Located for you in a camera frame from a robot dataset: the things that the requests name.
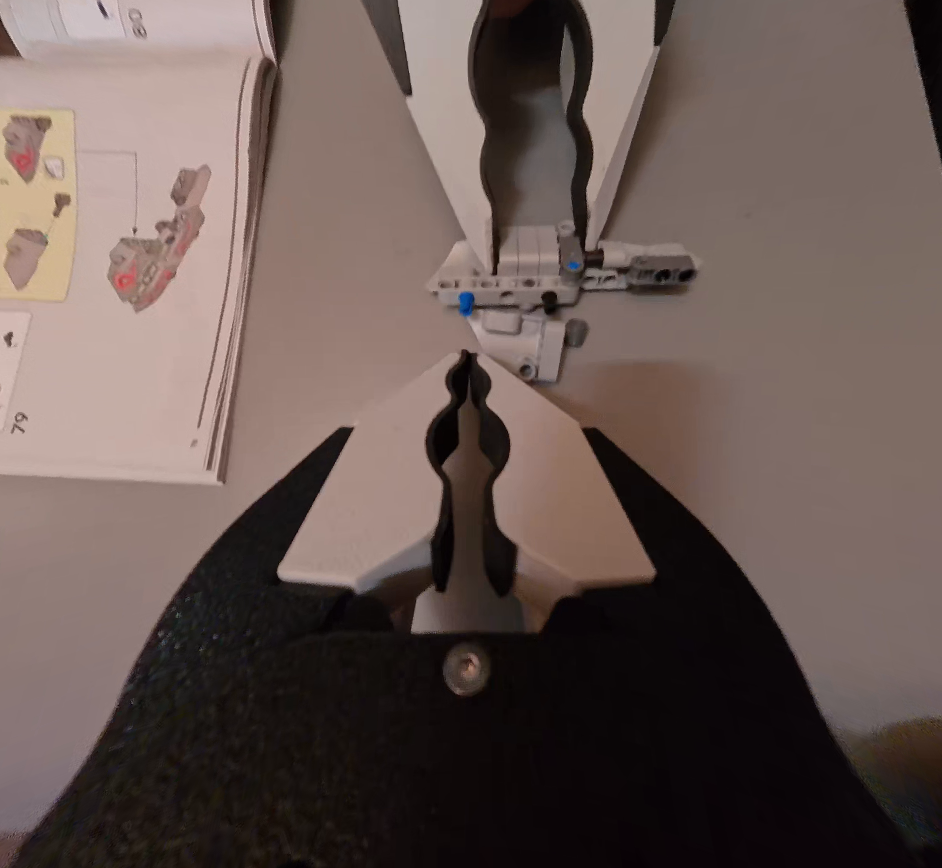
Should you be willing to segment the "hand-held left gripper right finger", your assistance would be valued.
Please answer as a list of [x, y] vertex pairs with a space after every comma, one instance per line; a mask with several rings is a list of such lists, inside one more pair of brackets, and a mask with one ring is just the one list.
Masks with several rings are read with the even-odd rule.
[[485, 574], [499, 596], [569, 598], [649, 584], [655, 568], [578, 422], [488, 356], [471, 356]]

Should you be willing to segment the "brick instruction booklet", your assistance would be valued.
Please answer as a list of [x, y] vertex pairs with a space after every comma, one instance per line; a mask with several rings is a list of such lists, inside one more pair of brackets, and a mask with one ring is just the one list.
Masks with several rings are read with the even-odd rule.
[[1, 5], [1, 472], [221, 484], [270, 0]]

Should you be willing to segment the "long grey brick assembly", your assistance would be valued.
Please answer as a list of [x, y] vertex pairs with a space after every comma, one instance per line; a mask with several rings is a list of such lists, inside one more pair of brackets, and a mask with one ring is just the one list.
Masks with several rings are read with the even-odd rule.
[[485, 266], [461, 240], [426, 289], [465, 317], [479, 309], [552, 311], [575, 305], [583, 292], [685, 289], [701, 267], [701, 260], [677, 243], [601, 240], [584, 250], [571, 222], [512, 226], [500, 234], [494, 265]]

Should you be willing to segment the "small grey brick panel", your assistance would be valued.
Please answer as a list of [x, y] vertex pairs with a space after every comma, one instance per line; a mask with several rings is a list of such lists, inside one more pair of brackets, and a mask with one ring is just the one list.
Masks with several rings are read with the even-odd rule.
[[478, 351], [527, 383], [555, 384], [567, 348], [579, 348], [590, 326], [557, 320], [542, 312], [480, 309], [466, 318]]

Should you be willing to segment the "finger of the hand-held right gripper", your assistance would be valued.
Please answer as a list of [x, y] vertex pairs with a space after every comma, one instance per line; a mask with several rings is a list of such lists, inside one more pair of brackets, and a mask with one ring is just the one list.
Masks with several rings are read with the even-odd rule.
[[470, 81], [484, 0], [397, 0], [411, 94], [406, 102], [465, 239], [493, 270], [492, 203], [481, 174], [485, 125]]
[[572, 215], [586, 251], [602, 238], [654, 69], [655, 0], [560, 0], [560, 86], [575, 145]]

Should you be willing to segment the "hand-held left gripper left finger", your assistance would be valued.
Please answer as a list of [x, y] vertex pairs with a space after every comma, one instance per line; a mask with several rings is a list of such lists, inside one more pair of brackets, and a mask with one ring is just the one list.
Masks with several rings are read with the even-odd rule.
[[448, 354], [361, 414], [278, 566], [295, 586], [444, 591], [453, 563], [452, 484], [470, 354]]

